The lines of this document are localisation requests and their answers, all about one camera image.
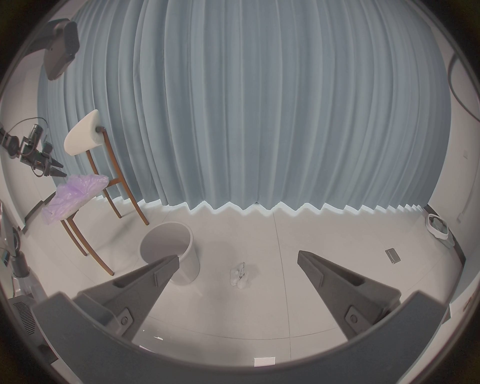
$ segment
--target wooden chair leg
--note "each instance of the wooden chair leg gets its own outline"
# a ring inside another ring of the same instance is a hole
[[[110,195],[109,195],[109,193],[107,192],[106,189],[103,190],[103,194],[107,198],[108,202],[110,203],[111,207],[113,208],[113,211],[117,214],[118,218],[121,219],[121,214],[120,214],[119,210],[117,209],[117,207],[115,206],[115,204],[113,203],[113,201],[110,198]]]
[[[87,252],[85,252],[85,250],[82,248],[82,246],[80,245],[80,243],[77,241],[77,239],[75,238],[75,236],[73,235],[72,231],[70,231],[70,228],[68,228],[68,225],[67,223],[65,223],[65,220],[61,220],[61,224],[63,225],[63,227],[65,228],[65,230],[67,231],[68,235],[70,236],[70,239],[72,239],[72,241],[75,243],[75,245],[77,246],[77,248],[80,250],[80,252],[84,255],[84,256],[87,256]]]
[[[67,222],[68,224],[70,224],[70,227],[72,228],[75,235],[77,235],[78,240],[80,240],[80,242],[84,245],[84,247],[87,248],[87,250],[90,252],[92,257],[96,260],[96,262],[99,263],[101,267],[105,269],[110,276],[113,276],[114,272],[108,267],[108,265],[105,264],[105,262],[100,258],[100,256],[97,255],[97,253],[90,246],[90,244],[88,244],[87,240],[80,233],[77,225],[73,222],[73,218],[71,216],[67,219]]]
[[[105,127],[101,127],[101,132],[103,133],[103,138],[105,140],[105,146],[107,147],[108,156],[110,157],[110,160],[112,161],[113,167],[115,168],[115,172],[117,173],[117,177],[120,179],[123,187],[125,188],[125,191],[126,191],[128,197],[130,197],[130,200],[132,201],[133,206],[135,207],[138,214],[140,215],[140,217],[144,221],[145,225],[148,225],[149,222],[148,222],[147,218],[145,217],[144,213],[142,212],[142,210],[140,209],[140,207],[138,206],[137,202],[135,201],[135,198],[133,197],[132,191],[130,191],[130,188],[127,184],[127,181],[125,180],[125,178],[123,176],[123,173],[120,169],[120,166],[117,162],[117,159],[115,158],[115,154],[113,153],[113,149],[112,149],[112,144],[110,143],[110,139],[108,138],[107,130],[105,129]]]

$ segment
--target wooden chair frame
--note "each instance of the wooden chair frame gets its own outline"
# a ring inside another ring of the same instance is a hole
[[[125,180],[125,177],[123,176],[123,173],[120,169],[120,166],[117,162],[117,159],[115,158],[115,154],[113,153],[113,149],[112,149],[112,145],[110,143],[110,139],[108,138],[108,135],[107,135],[107,130],[105,129],[105,127],[97,127],[96,128],[96,131],[97,132],[101,132],[103,134],[103,138],[105,140],[105,146],[107,147],[107,152],[108,152],[108,156],[110,157],[110,160],[113,164],[113,167],[115,169],[115,172],[117,173],[117,177],[110,180],[110,182],[108,183],[108,185],[105,187],[105,189],[103,190],[103,194],[105,195],[105,197],[107,198],[110,206],[112,207],[113,211],[115,212],[115,214],[117,215],[118,218],[121,218],[121,214],[120,212],[118,211],[118,209],[116,208],[116,206],[114,205],[108,191],[107,191],[107,188],[108,187],[111,187],[112,185],[115,185],[115,184],[119,184],[121,183],[123,185],[123,187],[125,188],[125,191],[128,195],[128,197],[130,198],[133,206],[135,207],[136,211],[138,212],[138,214],[140,215],[140,217],[142,218],[143,222],[145,223],[145,225],[148,225],[149,222],[147,220],[147,218],[145,217],[144,213],[142,212],[142,210],[140,209],[140,207],[138,206],[135,198],[133,197],[133,194],[132,194],[132,191],[130,190],[128,184],[127,184],[127,181]],[[86,154],[87,154],[87,157],[88,157],[88,161],[90,162],[90,165],[92,166],[92,170],[93,172],[98,175],[98,170],[96,168],[96,165],[93,161],[93,158],[92,158],[92,154],[90,152],[90,150],[87,150],[86,151]],[[67,231],[68,235],[70,236],[70,238],[72,239],[73,243],[77,246],[77,248],[80,250],[80,252],[84,255],[84,256],[87,256],[87,252],[82,248],[82,246],[80,245],[80,243],[77,241],[77,239],[75,238],[75,236],[73,235],[72,231],[70,230],[70,228],[72,228],[73,232],[75,233],[76,237],[78,238],[78,240],[80,240],[80,242],[83,244],[83,246],[87,249],[87,251],[92,255],[92,257],[102,266],[103,269],[105,269],[109,275],[113,276],[114,275],[114,272],[108,267],[108,265],[105,264],[105,262],[100,258],[100,256],[98,256],[98,254],[94,251],[94,249],[90,246],[90,244],[87,242],[87,240],[85,239],[85,237],[83,237],[83,235],[81,234],[80,230],[78,229],[77,225],[74,223],[73,221],[73,217],[77,214],[78,210],[73,213],[73,215],[71,215],[70,217],[68,217],[66,219],[66,222],[65,220],[62,220],[61,223],[63,225],[63,227],[65,228],[65,230]]]

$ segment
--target vent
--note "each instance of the vent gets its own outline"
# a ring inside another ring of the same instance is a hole
[[[392,264],[398,263],[400,261],[400,256],[398,256],[398,253],[395,251],[394,248],[387,249],[385,253],[387,254]]]
[[[35,333],[36,324],[32,312],[30,311],[30,307],[22,301],[14,303],[13,306],[17,309],[18,314],[20,315],[25,331],[27,331],[29,335],[33,335]]]

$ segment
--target curtain fold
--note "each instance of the curtain fold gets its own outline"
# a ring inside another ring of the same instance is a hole
[[[430,28],[402,0],[91,0],[73,20],[75,60],[38,86],[67,174],[91,172],[63,140],[96,108],[137,200],[428,203],[450,93]],[[105,150],[93,157],[112,177]]]

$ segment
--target white rectangle on floor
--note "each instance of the white rectangle on floor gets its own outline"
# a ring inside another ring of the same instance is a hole
[[[275,357],[254,357],[254,367],[266,367],[267,365],[275,365]]]

